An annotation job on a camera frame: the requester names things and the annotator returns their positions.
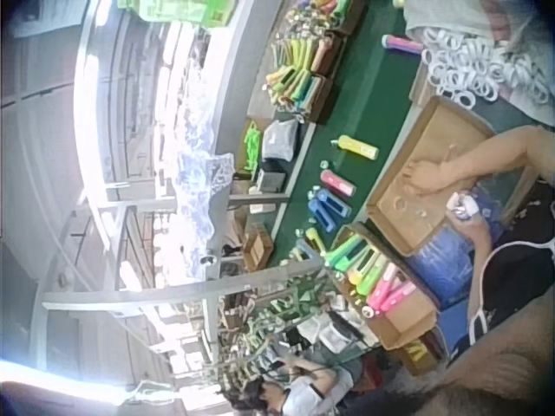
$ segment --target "white shirt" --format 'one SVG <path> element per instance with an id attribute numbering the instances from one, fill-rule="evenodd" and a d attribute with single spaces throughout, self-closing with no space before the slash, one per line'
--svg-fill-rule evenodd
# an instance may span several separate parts
<path id="1" fill-rule="evenodd" d="M 353 379 L 344 368 L 336 368 L 337 383 L 322 398 L 321 393 L 313 386 L 309 376 L 301 376 L 289 386 L 289 395 L 282 407 L 283 416 L 317 416 L 325 414 L 341 401 L 353 387 Z"/>

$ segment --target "plastic bag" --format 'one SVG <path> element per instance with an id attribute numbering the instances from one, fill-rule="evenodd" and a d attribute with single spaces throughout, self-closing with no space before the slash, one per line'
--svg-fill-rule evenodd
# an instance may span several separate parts
<path id="1" fill-rule="evenodd" d="M 275 120 L 264 130 L 262 159 L 283 159 L 291 162 L 295 154 L 298 121 Z"/>

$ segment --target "hand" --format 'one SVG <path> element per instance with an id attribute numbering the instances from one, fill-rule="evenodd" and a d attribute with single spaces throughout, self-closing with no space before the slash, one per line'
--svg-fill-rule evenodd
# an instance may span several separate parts
<path id="1" fill-rule="evenodd" d="M 480 214 L 474 214 L 467 221 L 460 221 L 456 215 L 454 215 L 454 212 L 450 210 L 447 210 L 446 216 L 449 218 L 449 221 L 451 221 L 453 228 L 472 241 L 474 245 L 491 245 L 492 238 L 489 235 L 489 227 L 487 226 L 486 220 Z"/>
<path id="2" fill-rule="evenodd" d="M 407 181 L 408 193 L 414 195 L 426 195 L 441 191 L 450 184 L 446 181 L 446 169 L 444 165 L 421 160 L 408 162 L 402 170 L 402 176 Z"/>

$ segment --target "plastic wrap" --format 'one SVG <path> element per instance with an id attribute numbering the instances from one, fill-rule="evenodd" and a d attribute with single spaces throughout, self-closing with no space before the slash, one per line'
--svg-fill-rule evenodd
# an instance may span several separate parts
<path id="1" fill-rule="evenodd" d="M 201 69 L 191 62 L 177 94 L 178 105 L 173 128 L 164 126 L 164 135 L 171 147 L 173 161 L 168 174 L 177 197 L 177 218 L 171 224 L 180 235 L 183 259 L 188 278 L 205 279 L 208 240 L 214 234 L 209 216 L 210 199 L 232 182 L 234 161 L 231 153 L 214 155 L 212 131 L 212 97 L 207 91 Z"/>

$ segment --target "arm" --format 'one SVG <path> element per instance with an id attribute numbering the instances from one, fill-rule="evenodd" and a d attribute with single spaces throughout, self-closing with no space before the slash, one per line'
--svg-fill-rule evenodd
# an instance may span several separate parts
<path id="1" fill-rule="evenodd" d="M 459 158 L 439 165 L 411 162 L 403 171 L 415 193 L 437 192 L 463 179 L 506 172 L 530 165 L 550 185 L 555 183 L 555 139 L 542 127 L 517 127 L 489 140 Z"/>
<path id="2" fill-rule="evenodd" d="M 322 364 L 316 364 L 304 358 L 296 358 L 292 364 L 295 367 L 300 367 L 313 374 L 315 379 L 312 384 L 324 396 L 328 394 L 336 384 L 337 373 L 331 368 L 326 368 Z"/>
<path id="3" fill-rule="evenodd" d="M 453 227 L 474 244 L 474 267 L 467 310 L 467 318 L 470 322 L 470 319 L 476 315 L 480 307 L 482 284 L 480 278 L 482 270 L 486 265 L 486 260 L 492 253 L 492 238 L 489 234 L 487 222 L 480 214 L 474 215 L 468 221 L 460 221 L 451 211 L 447 211 L 446 216 L 451 221 Z"/>

